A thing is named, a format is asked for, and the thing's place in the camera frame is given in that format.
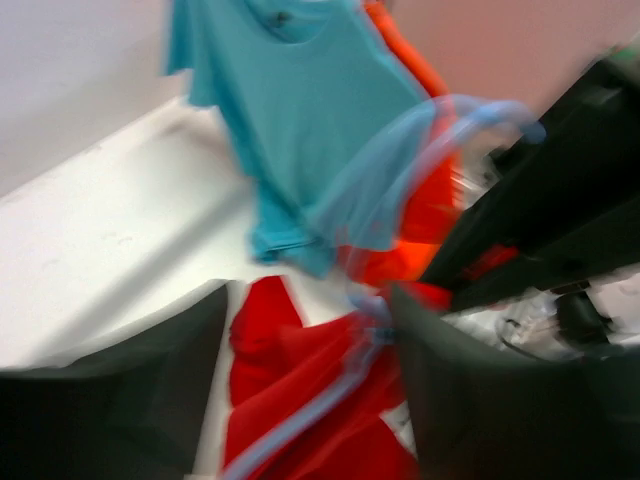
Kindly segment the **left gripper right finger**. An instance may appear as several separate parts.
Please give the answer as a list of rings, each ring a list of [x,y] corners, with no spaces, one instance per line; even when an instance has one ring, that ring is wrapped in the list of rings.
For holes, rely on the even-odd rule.
[[[394,287],[390,310],[425,479],[635,479],[639,352],[500,350]]]

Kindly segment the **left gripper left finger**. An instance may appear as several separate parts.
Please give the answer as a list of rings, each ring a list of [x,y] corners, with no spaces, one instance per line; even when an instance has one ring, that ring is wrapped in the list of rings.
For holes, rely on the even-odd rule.
[[[2,370],[2,478],[193,474],[228,307],[208,282],[100,350]]]

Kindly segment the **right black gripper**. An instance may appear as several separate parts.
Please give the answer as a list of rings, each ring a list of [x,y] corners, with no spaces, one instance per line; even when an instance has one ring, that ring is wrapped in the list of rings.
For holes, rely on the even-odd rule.
[[[542,116],[546,138],[501,153],[502,176],[423,273],[461,311],[639,261],[639,55],[592,63]]]

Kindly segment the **red t shirt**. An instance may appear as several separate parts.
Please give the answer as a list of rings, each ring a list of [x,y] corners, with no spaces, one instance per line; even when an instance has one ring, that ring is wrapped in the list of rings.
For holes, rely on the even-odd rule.
[[[225,479],[415,479],[393,347],[391,292],[306,326],[280,276],[253,282],[232,321]]]

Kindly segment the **blue wire hanger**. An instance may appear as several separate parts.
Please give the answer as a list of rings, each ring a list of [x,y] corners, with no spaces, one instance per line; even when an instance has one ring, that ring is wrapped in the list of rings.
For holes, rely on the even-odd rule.
[[[451,152],[494,126],[517,129],[529,143],[539,143],[545,137],[544,127],[518,101],[445,95],[408,110],[359,151],[319,203],[307,210],[307,223],[332,246],[344,240],[370,250],[388,247],[398,229],[399,211],[418,185]],[[224,469],[223,478],[248,478],[368,377],[385,343],[390,316],[385,302],[377,296],[351,289],[349,299],[359,310],[357,343],[344,356],[342,373],[247,447]]]

